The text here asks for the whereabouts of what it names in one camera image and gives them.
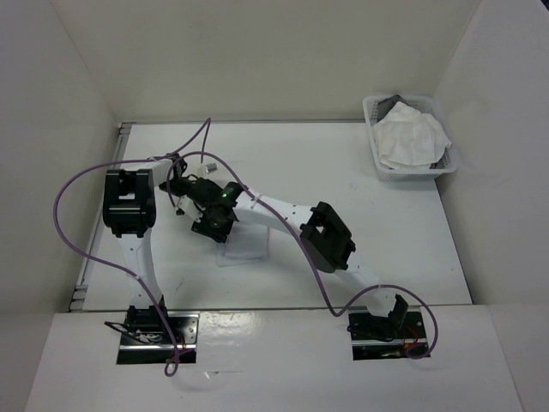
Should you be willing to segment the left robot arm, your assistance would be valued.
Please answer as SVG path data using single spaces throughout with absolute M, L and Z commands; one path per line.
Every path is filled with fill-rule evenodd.
M 173 334 L 184 343 L 177 319 L 169 318 L 154 271 L 151 246 L 157 210 L 155 189 L 166 182 L 178 154 L 106 172 L 103 222 L 118 241 L 131 289 L 126 332 L 140 342 L 163 342 Z

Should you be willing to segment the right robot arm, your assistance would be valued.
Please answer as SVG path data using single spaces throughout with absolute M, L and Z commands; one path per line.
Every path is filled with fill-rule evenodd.
M 351 230 L 330 204 L 288 203 L 265 197 L 234 181 L 220 186 L 204 178 L 190 181 L 183 197 L 198 213 L 192 231 L 222 245 L 224 251 L 235 251 L 239 258 L 254 247 L 265 251 L 269 230 L 292 237 L 304 253 L 325 300 L 328 292 L 321 279 L 323 273 L 361 281 L 361 290 L 340 310 L 327 302 L 334 316 L 339 317 L 352 303 L 365 298 L 371 313 L 367 331 L 374 339 L 389 341 L 405 328 L 407 302 L 400 295 L 388 293 L 376 277 L 367 274 Z

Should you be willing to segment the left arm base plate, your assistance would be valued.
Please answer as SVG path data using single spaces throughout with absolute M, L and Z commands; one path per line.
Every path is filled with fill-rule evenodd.
M 166 316 L 182 364 L 196 362 L 196 341 L 199 315 L 169 312 Z M 128 312 L 123 322 L 105 321 L 104 325 L 119 336 L 118 365 L 165 364 L 174 355 L 174 345 L 158 314 L 132 316 Z

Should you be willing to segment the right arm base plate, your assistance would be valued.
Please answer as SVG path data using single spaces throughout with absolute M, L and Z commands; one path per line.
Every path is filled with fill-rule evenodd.
M 429 349 L 423 317 L 418 310 L 408 312 L 401 326 L 368 312 L 351 312 L 348 318 L 347 332 L 355 361 L 423 356 Z

